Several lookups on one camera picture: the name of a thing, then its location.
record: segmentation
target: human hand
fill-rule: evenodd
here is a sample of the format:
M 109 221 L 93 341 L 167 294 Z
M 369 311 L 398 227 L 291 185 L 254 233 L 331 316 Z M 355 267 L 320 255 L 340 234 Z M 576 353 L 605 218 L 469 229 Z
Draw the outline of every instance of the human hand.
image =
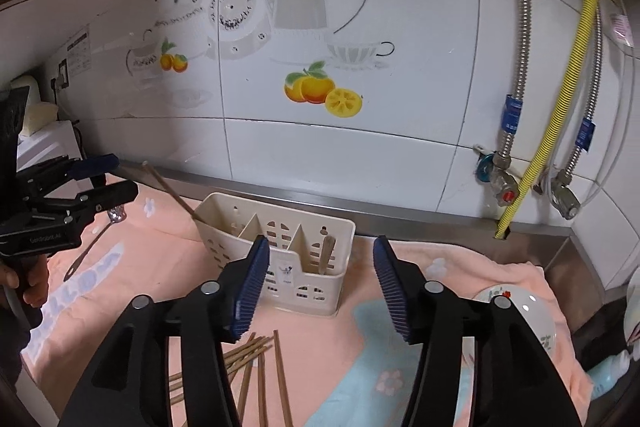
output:
M 33 308 L 40 308 L 49 297 L 49 267 L 47 256 L 39 255 L 36 264 L 27 274 L 28 288 L 22 296 L 25 303 Z M 0 285 L 7 285 L 16 289 L 19 285 L 18 274 L 0 263 Z

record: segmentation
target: white flower pattern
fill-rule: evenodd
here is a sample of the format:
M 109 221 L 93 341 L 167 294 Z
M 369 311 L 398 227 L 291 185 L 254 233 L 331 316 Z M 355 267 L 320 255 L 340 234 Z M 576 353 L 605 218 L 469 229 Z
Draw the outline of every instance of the white flower pattern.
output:
M 376 384 L 376 391 L 387 396 L 395 396 L 404 382 L 402 381 L 402 373 L 399 369 L 394 371 L 383 371 L 380 373 L 378 383 Z
M 145 215 L 151 217 L 156 213 L 156 202 L 152 198 L 145 198 Z
M 440 280 L 447 275 L 447 262 L 443 257 L 433 260 L 430 266 L 424 271 L 425 277 L 430 280 Z

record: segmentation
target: metal screw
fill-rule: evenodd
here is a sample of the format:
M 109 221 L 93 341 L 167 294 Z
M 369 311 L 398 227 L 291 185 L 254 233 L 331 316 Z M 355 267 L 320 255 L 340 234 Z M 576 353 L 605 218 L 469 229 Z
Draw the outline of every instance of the metal screw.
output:
M 215 281 L 207 281 L 202 286 L 200 286 L 200 291 L 204 293 L 204 295 L 212 295 L 220 290 L 220 284 Z
M 511 307 L 511 301 L 503 295 L 498 295 L 495 298 L 494 303 L 498 308 L 502 308 L 503 310 Z
M 147 304 L 149 304 L 150 300 L 149 297 L 147 297 L 146 295 L 138 295 L 137 297 L 135 297 L 132 301 L 131 301 L 131 305 L 137 309 L 137 310 L 141 310 L 142 308 L 144 308 Z
M 427 281 L 424 285 L 424 289 L 429 293 L 442 293 L 444 286 L 438 281 Z

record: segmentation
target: electrical outlet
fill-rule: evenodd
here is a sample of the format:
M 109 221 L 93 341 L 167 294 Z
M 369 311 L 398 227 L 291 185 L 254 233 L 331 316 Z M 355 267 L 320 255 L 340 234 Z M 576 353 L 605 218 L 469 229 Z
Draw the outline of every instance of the electrical outlet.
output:
M 58 64 L 58 77 L 62 77 L 62 83 L 60 83 L 60 89 L 65 89 L 69 87 L 69 72 L 66 68 L 66 58 L 63 58 L 62 61 Z

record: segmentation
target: blue hose label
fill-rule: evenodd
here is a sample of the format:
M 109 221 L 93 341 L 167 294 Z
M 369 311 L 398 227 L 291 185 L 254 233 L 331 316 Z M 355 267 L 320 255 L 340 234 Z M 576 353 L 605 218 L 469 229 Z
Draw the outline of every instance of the blue hose label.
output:
M 502 111 L 502 130 L 508 134 L 516 134 L 518 122 L 520 121 L 520 112 L 522 111 L 522 101 L 514 100 L 508 94 L 504 101 L 504 110 Z
M 591 147 L 591 140 L 593 139 L 593 133 L 596 130 L 596 124 L 586 118 L 582 119 L 578 136 L 575 139 L 575 146 L 580 149 L 589 152 Z

